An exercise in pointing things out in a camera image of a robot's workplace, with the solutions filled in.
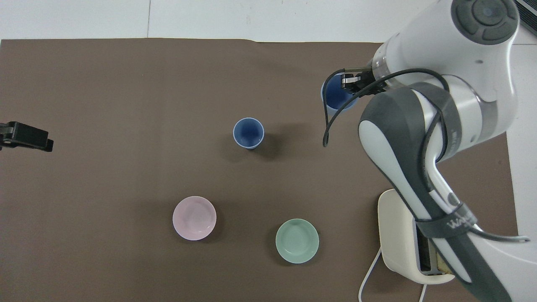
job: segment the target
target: brown mat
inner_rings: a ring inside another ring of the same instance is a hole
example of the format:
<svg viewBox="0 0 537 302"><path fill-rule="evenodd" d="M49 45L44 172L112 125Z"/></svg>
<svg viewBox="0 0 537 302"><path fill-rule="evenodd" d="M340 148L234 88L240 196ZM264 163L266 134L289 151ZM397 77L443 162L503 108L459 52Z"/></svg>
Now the brown mat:
<svg viewBox="0 0 537 302"><path fill-rule="evenodd" d="M378 46L2 41L0 122L45 129L55 145L0 152L0 300L357 301L379 248L376 201L390 185L357 136L369 98L323 148L319 90ZM231 136L246 116L266 130L254 151ZM484 229L516 233L505 136L441 170ZM191 195L218 214L200 242L171 223ZM291 218L320 235L302 265L274 244ZM417 301L420 289L380 261L364 301ZM440 299L475 301L457 281L429 287L425 301Z"/></svg>

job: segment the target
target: white tile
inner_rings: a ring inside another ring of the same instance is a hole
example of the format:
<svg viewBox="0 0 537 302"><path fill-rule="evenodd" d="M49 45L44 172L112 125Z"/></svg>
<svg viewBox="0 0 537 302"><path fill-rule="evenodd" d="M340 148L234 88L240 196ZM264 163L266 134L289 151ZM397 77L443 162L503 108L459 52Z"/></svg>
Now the white tile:
<svg viewBox="0 0 537 302"><path fill-rule="evenodd" d="M143 38L149 0L2 0L0 39Z"/></svg>
<svg viewBox="0 0 537 302"><path fill-rule="evenodd" d="M518 113L507 131L514 201L520 234L537 239L537 45L514 45L511 68Z"/></svg>
<svg viewBox="0 0 537 302"><path fill-rule="evenodd" d="M520 26L518 29L517 36L514 37L513 44L537 44L537 36L531 33L524 26Z"/></svg>
<svg viewBox="0 0 537 302"><path fill-rule="evenodd" d="M149 36L384 42L432 0L152 0Z"/></svg>

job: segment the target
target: mint green plate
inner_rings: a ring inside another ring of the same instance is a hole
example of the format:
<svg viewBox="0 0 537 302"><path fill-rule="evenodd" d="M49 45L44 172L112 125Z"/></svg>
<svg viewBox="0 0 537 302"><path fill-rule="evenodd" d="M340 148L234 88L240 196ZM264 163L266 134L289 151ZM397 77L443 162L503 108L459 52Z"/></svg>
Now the mint green plate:
<svg viewBox="0 0 537 302"><path fill-rule="evenodd" d="M276 248L291 263L304 263L317 252L319 235L315 227L304 219L287 220L276 233Z"/></svg>

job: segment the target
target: blue cup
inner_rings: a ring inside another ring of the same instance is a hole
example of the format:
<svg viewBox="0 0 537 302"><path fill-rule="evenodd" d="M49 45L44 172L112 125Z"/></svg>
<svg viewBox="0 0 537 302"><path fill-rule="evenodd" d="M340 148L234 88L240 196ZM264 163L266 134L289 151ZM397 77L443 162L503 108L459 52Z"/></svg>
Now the blue cup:
<svg viewBox="0 0 537 302"><path fill-rule="evenodd" d="M265 128L255 118L243 118L233 127L233 139L237 145L252 150L263 141Z"/></svg>
<svg viewBox="0 0 537 302"><path fill-rule="evenodd" d="M341 88L341 74L337 74L326 84L326 111L328 115L333 116L336 111L345 104L352 94ZM323 86L321 87L321 100L323 99ZM353 100L342 112L347 111L356 104L358 99Z"/></svg>

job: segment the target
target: pink plate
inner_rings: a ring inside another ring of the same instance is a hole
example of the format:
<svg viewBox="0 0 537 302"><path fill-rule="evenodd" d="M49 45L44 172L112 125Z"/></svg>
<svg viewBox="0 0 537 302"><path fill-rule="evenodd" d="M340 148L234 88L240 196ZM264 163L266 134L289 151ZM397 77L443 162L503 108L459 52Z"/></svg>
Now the pink plate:
<svg viewBox="0 0 537 302"><path fill-rule="evenodd" d="M187 197L173 211L175 231L188 240L200 240L216 225L216 210L209 200L199 196Z"/></svg>

